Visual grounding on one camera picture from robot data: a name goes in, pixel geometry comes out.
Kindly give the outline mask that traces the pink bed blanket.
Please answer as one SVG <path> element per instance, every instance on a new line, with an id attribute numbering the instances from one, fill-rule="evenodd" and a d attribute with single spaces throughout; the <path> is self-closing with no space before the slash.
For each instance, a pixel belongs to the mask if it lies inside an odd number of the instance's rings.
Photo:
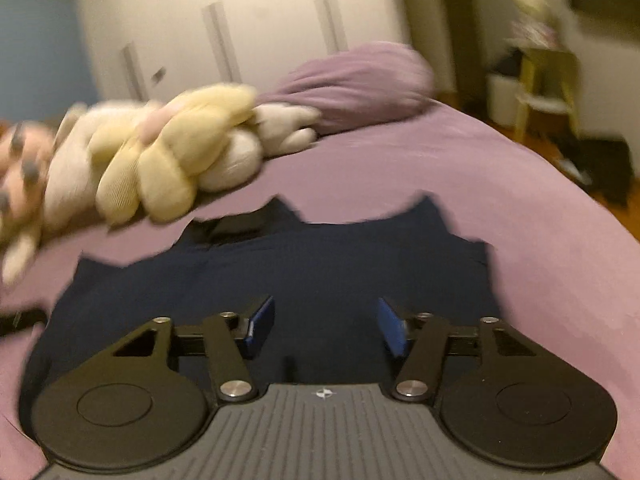
<path id="1" fill-rule="evenodd" d="M 312 222 L 392 214 L 433 193 L 454 232 L 494 250 L 501 304 L 516 327 L 597 379 L 620 420 L 604 456 L 639 474 L 639 245 L 607 209 L 543 158 L 446 105 L 326 136 L 265 164 L 202 217 L 252 210 L 273 195 Z"/>

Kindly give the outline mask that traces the cream plush toy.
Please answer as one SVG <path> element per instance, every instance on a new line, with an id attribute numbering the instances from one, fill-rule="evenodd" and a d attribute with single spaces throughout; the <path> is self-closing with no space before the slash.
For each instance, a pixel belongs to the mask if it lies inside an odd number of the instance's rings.
<path id="1" fill-rule="evenodd" d="M 248 182 L 264 157 L 245 125 L 255 98 L 246 84 L 213 84 L 97 128 L 88 150 L 103 169 L 96 189 L 101 217 L 120 226 L 143 209 L 155 222 L 171 222 L 192 209 L 199 192 Z"/>

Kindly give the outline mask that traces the yellow side table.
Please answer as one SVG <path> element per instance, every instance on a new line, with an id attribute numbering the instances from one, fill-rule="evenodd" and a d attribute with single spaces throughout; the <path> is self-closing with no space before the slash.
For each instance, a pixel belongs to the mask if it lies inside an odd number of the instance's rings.
<path id="1" fill-rule="evenodd" d="M 577 93 L 579 62 L 574 52 L 563 48 L 516 44 L 522 54 L 520 85 L 516 92 L 518 109 L 514 141 L 525 140 L 533 112 L 564 116 L 574 136 L 579 136 Z"/>

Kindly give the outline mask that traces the white wardrobe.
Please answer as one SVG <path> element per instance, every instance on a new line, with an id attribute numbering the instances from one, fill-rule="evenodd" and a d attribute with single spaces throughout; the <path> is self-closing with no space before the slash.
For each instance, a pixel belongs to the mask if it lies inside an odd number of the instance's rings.
<path id="1" fill-rule="evenodd" d="M 403 42 L 399 0 L 76 0 L 106 100 L 168 101 L 215 82 L 270 89 L 299 65 Z"/>

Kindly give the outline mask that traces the white flower bouquet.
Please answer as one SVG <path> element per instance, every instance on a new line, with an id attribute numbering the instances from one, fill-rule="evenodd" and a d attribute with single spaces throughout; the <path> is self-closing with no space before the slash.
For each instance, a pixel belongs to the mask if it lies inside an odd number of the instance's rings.
<path id="1" fill-rule="evenodd" d="M 512 22 L 508 43 L 516 48 L 559 49 L 556 16 L 549 0 L 511 0 L 518 17 Z"/>

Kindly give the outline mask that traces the pink pillow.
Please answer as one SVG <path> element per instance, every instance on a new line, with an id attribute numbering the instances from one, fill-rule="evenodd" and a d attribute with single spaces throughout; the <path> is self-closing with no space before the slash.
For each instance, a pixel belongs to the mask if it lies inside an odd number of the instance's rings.
<path id="1" fill-rule="evenodd" d="M 299 66 L 258 102 L 314 107 L 314 128 L 329 136 L 420 115 L 434 93 L 432 66 L 419 52 L 373 41 Z"/>

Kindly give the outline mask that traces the navy blue zip jacket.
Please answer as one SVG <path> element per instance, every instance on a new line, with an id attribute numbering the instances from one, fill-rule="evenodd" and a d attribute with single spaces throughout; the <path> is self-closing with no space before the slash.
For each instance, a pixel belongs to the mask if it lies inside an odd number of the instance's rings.
<path id="1" fill-rule="evenodd" d="M 198 324 L 266 295 L 276 322 L 250 368 L 259 387 L 389 380 L 376 325 L 382 298 L 458 325 L 500 312 L 487 245 L 450 233 L 428 197 L 351 224 L 307 223 L 270 200 L 192 221 L 166 252 L 129 266 L 80 260 L 27 361 L 21 421 L 45 386 L 152 318 Z"/>

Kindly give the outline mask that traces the black bag on floor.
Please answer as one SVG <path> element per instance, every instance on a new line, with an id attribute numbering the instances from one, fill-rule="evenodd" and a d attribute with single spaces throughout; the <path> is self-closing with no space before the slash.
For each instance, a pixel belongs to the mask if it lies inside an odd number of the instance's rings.
<path id="1" fill-rule="evenodd" d="M 587 191 L 600 193 L 612 205 L 628 207 L 634 168 L 624 139 L 577 139 L 568 134 L 557 138 L 555 144 L 575 166 Z"/>

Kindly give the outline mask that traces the white bin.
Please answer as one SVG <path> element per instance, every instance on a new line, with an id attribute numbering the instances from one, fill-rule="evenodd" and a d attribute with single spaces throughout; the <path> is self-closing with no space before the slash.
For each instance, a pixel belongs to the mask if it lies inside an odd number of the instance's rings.
<path id="1" fill-rule="evenodd" d="M 515 127 L 520 87 L 516 77 L 495 73 L 487 76 L 487 107 L 492 122 L 504 128 Z"/>

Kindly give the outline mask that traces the pink white plush toy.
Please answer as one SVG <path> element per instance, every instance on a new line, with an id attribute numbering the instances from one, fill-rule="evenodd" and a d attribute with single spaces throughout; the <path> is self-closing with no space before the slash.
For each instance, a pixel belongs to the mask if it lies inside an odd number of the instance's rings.
<path id="1" fill-rule="evenodd" d="M 18 122 L 2 133 L 3 285 L 11 286 L 22 276 L 43 234 L 61 231 L 90 210 L 101 217 L 96 209 L 96 189 L 103 169 L 91 162 L 89 141 L 97 128 L 117 119 L 138 118 L 148 104 L 166 103 L 77 103 L 56 130 L 41 122 Z M 255 102 L 254 116 L 245 125 L 262 144 L 264 161 L 310 148 L 319 119 L 320 112 L 314 107 Z"/>

